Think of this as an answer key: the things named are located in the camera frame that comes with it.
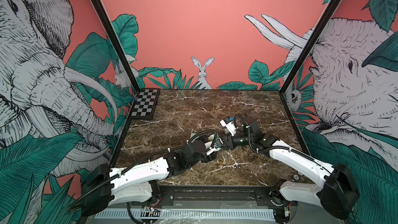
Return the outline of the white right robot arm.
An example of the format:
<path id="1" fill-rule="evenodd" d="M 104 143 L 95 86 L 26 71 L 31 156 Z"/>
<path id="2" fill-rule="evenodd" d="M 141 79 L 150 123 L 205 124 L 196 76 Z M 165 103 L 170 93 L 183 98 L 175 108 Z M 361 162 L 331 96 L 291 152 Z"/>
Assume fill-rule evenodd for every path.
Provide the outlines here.
<path id="1" fill-rule="evenodd" d="M 219 151 L 249 146 L 254 153 L 282 162 L 312 181 L 309 186 L 291 181 L 282 183 L 277 192 L 284 200 L 321 206 L 340 220 L 353 217 L 360 193 L 349 168 L 315 159 L 280 138 L 263 133 L 252 117 L 236 115 L 220 123 L 227 132 L 216 135 L 211 148 Z"/>

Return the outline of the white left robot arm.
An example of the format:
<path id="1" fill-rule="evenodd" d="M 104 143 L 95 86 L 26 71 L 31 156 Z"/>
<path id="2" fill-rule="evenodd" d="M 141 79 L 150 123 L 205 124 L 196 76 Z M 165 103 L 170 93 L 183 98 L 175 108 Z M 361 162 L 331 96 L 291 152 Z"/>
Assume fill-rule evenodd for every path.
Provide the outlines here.
<path id="1" fill-rule="evenodd" d="M 155 204 L 161 198 L 158 181 L 181 175 L 199 162 L 215 160 L 224 147 L 218 136 L 209 141 L 196 134 L 186 145 L 159 152 L 155 160 L 145 157 L 127 168 L 99 166 L 83 182 L 76 206 L 86 217 L 119 203 Z"/>

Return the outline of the black white checkerboard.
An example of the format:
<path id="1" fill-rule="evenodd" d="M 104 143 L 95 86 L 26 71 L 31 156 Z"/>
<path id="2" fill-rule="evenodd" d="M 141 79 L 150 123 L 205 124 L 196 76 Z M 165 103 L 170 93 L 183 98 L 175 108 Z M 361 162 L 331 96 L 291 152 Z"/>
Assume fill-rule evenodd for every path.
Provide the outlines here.
<path id="1" fill-rule="evenodd" d="M 142 120 L 153 119 L 159 95 L 159 89 L 142 89 L 133 104 L 131 117 Z"/>

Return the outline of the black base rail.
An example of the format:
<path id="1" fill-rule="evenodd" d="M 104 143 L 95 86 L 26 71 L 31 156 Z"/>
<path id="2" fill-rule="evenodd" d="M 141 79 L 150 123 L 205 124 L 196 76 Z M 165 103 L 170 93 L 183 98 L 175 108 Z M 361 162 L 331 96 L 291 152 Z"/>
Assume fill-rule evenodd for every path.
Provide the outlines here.
<path id="1" fill-rule="evenodd" d="M 261 205 L 270 203 L 273 186 L 195 186 L 161 185 L 159 206 L 171 206 L 176 201 L 255 201 Z"/>

